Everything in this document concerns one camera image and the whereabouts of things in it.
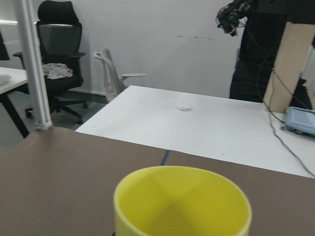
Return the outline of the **yellow cup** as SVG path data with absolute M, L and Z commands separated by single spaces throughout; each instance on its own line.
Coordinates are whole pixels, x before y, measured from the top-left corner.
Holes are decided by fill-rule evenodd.
M 250 202 L 234 182 L 193 167 L 134 171 L 113 202 L 118 236 L 247 236 L 252 222 Z

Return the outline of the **small white object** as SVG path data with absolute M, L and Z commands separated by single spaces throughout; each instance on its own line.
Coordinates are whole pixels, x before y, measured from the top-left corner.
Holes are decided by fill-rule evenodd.
M 190 105 L 180 105 L 180 106 L 178 107 L 178 109 L 179 109 L 180 111 L 191 111 L 191 110 L 192 110 L 192 106 L 190 106 Z

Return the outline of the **short blue tape strip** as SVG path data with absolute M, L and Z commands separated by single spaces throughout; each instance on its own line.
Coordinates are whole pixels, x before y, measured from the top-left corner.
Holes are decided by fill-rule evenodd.
M 168 157 L 169 157 L 169 154 L 170 154 L 170 150 L 167 150 L 167 151 L 165 152 L 165 154 L 164 154 L 164 157 L 163 157 L 161 163 L 160 163 L 161 166 L 164 166 L 164 165 L 166 164 L 167 159 L 168 159 Z

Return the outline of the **white office chair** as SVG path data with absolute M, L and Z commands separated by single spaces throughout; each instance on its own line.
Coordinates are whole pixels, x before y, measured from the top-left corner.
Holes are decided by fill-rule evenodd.
M 105 97 L 108 103 L 127 88 L 124 84 L 124 80 L 130 77 L 146 76 L 145 73 L 125 73 L 119 77 L 113 64 L 110 50 L 107 48 L 102 49 L 100 52 L 94 52 L 94 58 L 101 61 L 103 65 Z

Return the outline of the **white desk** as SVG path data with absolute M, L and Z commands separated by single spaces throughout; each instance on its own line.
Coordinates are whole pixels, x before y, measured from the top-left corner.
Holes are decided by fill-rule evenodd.
M 180 111 L 180 105 L 192 106 Z M 284 128 L 263 104 L 130 86 L 78 132 L 245 164 L 315 175 L 315 140 Z

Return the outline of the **brown paper table cover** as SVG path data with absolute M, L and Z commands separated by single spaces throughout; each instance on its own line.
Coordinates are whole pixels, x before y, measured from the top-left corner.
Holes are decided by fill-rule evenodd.
M 113 194 L 129 173 L 159 165 L 165 150 L 55 127 L 36 131 L 0 157 L 3 236 L 110 236 Z M 236 183 L 252 206 L 252 236 L 312 236 L 315 181 L 172 151 L 191 166 Z

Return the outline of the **black office chair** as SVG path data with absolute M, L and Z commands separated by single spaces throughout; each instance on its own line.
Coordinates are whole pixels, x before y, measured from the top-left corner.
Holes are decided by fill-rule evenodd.
M 76 116 L 78 124 L 82 124 L 81 115 L 69 106 L 82 104 L 86 109 L 86 101 L 60 100 L 66 91 L 83 83 L 79 62 L 85 55 L 79 52 L 82 25 L 70 1 L 45 0 L 37 14 L 35 25 L 50 111 L 63 110 Z

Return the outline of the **standing person in black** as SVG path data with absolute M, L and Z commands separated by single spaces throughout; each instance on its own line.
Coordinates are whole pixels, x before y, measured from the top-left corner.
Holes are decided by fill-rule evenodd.
M 298 77 L 295 89 L 285 84 L 284 76 L 275 71 L 287 23 L 314 23 L 311 15 L 315 3 L 308 0 L 234 0 L 216 16 L 218 28 L 235 36 L 240 20 L 246 18 L 239 54 L 230 84 L 229 98 L 261 103 L 269 82 L 279 81 L 291 95 L 290 106 L 311 109 L 305 80 Z

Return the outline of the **blue teach pendant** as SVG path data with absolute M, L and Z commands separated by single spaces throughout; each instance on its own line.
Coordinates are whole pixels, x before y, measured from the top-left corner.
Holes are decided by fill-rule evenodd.
M 285 127 L 299 135 L 315 136 L 315 111 L 298 107 L 288 107 Z

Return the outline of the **cardboard box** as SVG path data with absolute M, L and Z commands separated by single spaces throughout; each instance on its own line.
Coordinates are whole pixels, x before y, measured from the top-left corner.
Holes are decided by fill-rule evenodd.
M 263 98 L 269 111 L 276 113 L 286 111 L 307 60 L 314 36 L 314 25 L 286 23 L 274 70 Z

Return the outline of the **grey aluminium frame post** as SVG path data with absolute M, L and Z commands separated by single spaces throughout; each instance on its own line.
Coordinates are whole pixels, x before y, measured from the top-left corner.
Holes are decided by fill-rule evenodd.
M 20 12 L 18 23 L 21 30 L 21 46 L 34 112 L 34 125 L 36 130 L 44 131 L 52 126 L 52 120 L 42 72 L 39 41 L 33 20 L 32 1 L 18 0 L 16 7 Z

